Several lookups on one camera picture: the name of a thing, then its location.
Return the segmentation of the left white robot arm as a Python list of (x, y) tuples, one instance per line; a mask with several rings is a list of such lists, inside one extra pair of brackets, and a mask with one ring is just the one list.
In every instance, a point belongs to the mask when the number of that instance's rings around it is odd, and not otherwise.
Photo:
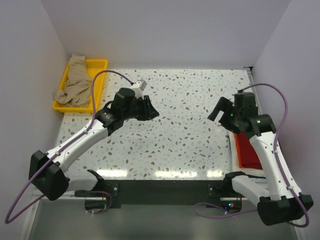
[(33, 153), (28, 178), (45, 197), (55, 201), (74, 189), (73, 181), (65, 173), (88, 149), (120, 129), (126, 120), (150, 121), (159, 115), (142, 90), (121, 88), (113, 100), (69, 140), (46, 153), (40, 150)]

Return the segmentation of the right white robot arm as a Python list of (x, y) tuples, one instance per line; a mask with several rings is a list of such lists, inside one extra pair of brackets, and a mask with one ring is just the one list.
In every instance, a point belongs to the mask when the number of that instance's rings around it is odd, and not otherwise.
[(222, 127), (234, 134), (243, 133), (249, 140), (267, 181), (267, 188), (263, 188), (244, 172), (231, 172), (223, 179), (223, 192), (230, 197), (239, 193), (250, 200), (266, 226), (292, 224), (304, 217), (314, 201), (303, 194), (291, 175), (274, 122), (268, 114), (259, 114), (255, 94), (238, 92), (234, 101), (221, 97), (208, 119), (214, 121), (219, 112), (223, 113), (218, 121)]

